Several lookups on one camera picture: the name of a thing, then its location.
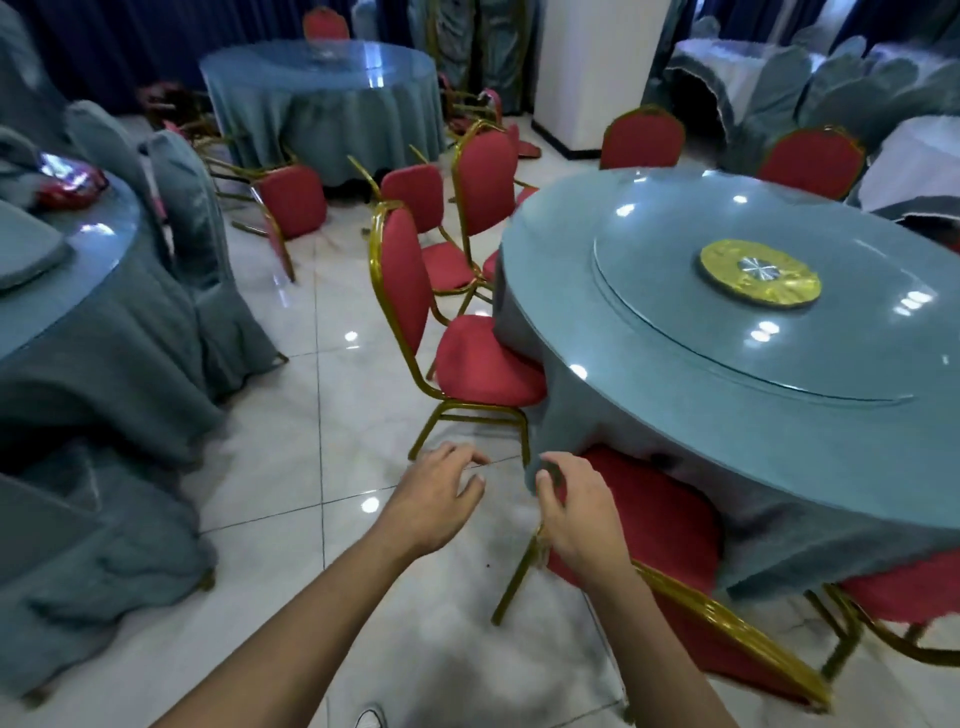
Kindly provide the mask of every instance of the teal tablecloth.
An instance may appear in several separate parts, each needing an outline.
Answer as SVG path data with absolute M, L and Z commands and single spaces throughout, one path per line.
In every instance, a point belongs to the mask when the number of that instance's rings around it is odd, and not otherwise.
M 725 238 L 801 260 L 819 300 L 720 292 L 696 261 Z M 798 190 L 678 168 L 545 187 L 498 265 L 494 333 L 546 371 L 533 452 L 606 443 L 702 491 L 734 598 L 960 546 L 956 254 Z
M 444 149 L 437 68 L 411 48 L 362 40 L 270 40 L 205 57 L 206 79 L 231 152 L 246 167 L 285 161 L 283 147 L 325 185 L 360 179 L 347 155 L 372 171 L 435 159 Z
M 43 216 L 72 254 L 0 293 L 0 471 L 91 428 L 182 465 L 224 416 L 190 295 L 132 190 L 108 177 L 94 206 Z

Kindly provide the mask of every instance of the navy drape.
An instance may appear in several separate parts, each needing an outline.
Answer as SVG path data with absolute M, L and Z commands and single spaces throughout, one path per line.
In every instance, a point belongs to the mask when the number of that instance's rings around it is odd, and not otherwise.
M 797 0 L 779 38 L 770 38 L 782 0 L 705 0 L 700 15 L 713 15 L 720 21 L 720 37 L 730 40 L 756 40 L 786 45 L 801 28 L 812 25 L 820 16 L 826 0 Z
M 156 81 L 202 88 L 198 63 L 230 45 L 302 37 L 303 14 L 351 0 L 13 0 L 60 90 L 112 113 L 138 110 L 135 90 Z

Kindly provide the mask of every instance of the blue curtain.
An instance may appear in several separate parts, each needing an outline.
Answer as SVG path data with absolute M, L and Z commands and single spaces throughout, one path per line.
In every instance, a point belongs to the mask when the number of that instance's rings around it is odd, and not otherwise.
M 156 81 L 203 88 L 198 66 L 230 45 L 302 37 L 303 14 L 328 5 L 349 22 L 352 0 L 13 0 L 41 40 L 60 90 L 112 113 L 138 111 L 135 91 Z
M 934 40 L 947 34 L 957 7 L 957 0 L 857 0 L 836 42 L 850 36 L 864 36 L 868 45 L 915 36 Z M 943 28 L 931 28 L 938 18 L 943 18 Z
M 788 44 L 794 33 L 816 22 L 825 4 L 826 0 L 797 0 L 776 41 Z M 706 0 L 700 15 L 713 15 L 720 21 L 722 38 L 766 41 L 771 39 L 782 7 L 782 0 Z

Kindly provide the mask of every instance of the red chair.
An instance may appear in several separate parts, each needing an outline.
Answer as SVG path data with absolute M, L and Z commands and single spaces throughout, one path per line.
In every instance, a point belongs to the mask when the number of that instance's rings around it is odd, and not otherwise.
M 389 172 L 380 184 L 356 158 L 348 156 L 348 159 L 367 180 L 377 201 L 398 200 L 404 203 L 414 216 L 417 233 L 438 230 L 444 237 L 443 243 L 421 249 L 434 295 L 455 296 L 464 293 L 476 280 L 476 273 L 467 263 L 464 252 L 444 228 L 444 178 L 420 150 L 412 145 L 410 148 L 422 160 L 422 164 Z
M 437 421 L 449 420 L 516 427 L 527 463 L 527 418 L 520 407 L 546 397 L 543 369 L 500 346 L 490 316 L 457 316 L 452 321 L 444 317 L 420 253 L 417 222 L 397 200 L 380 203 L 373 215 L 370 277 L 414 382 L 424 394 L 440 400 L 410 449 L 410 459 L 417 457 Z M 439 388 L 426 382 L 416 359 L 429 311 L 447 326 L 437 348 Z M 447 414 L 450 410 L 480 410 L 500 417 Z
M 917 662 L 940 667 L 960 667 L 960 650 L 920 647 L 930 623 L 960 614 L 960 549 L 945 551 L 914 564 L 882 573 L 856 576 L 839 586 L 824 585 L 824 592 L 840 609 L 841 625 L 813 592 L 806 598 L 830 625 L 840 643 L 821 670 L 828 680 L 840 673 L 853 655 L 866 625 L 887 646 Z M 907 624 L 901 637 L 881 621 Z
M 613 120 L 603 135 L 600 169 L 673 167 L 680 161 L 686 130 L 666 109 L 646 105 Z
M 338 12 L 314 8 L 303 16 L 303 36 L 307 40 L 350 40 L 350 28 Z
M 326 220 L 326 196 L 320 176 L 309 167 L 294 164 L 257 180 L 252 192 L 267 221 L 270 246 L 290 280 L 296 280 L 287 240 L 317 230 Z
M 865 158 L 863 147 L 838 127 L 797 129 L 774 145 L 756 178 L 840 201 L 860 177 Z
M 615 450 L 593 447 L 584 457 L 610 487 L 636 571 L 697 667 L 811 710 L 827 710 L 829 685 L 816 670 L 707 596 L 716 586 L 722 542 L 710 503 L 649 464 Z M 558 496 L 565 499 L 563 488 Z M 493 624 L 503 620 L 541 548 L 538 532 L 493 613 Z M 546 564 L 580 586 L 556 552 L 550 551 Z
M 514 142 L 507 133 L 489 121 L 477 121 L 457 143 L 452 167 L 453 189 L 460 213 L 460 230 L 464 236 L 464 253 L 474 269 L 482 274 L 478 283 L 468 291 L 464 306 L 469 303 L 478 284 L 492 288 L 499 253 L 494 252 L 481 268 L 477 268 L 470 253 L 470 237 L 507 220 L 538 190 L 533 185 L 516 182 L 516 165 Z M 523 191 L 516 198 L 515 183 L 523 186 Z

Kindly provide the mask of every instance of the white sneaker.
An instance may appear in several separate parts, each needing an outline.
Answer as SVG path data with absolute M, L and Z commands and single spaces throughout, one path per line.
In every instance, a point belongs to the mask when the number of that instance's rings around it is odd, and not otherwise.
M 370 705 L 364 708 L 354 728 L 387 728 L 387 720 L 383 717 L 380 706 Z

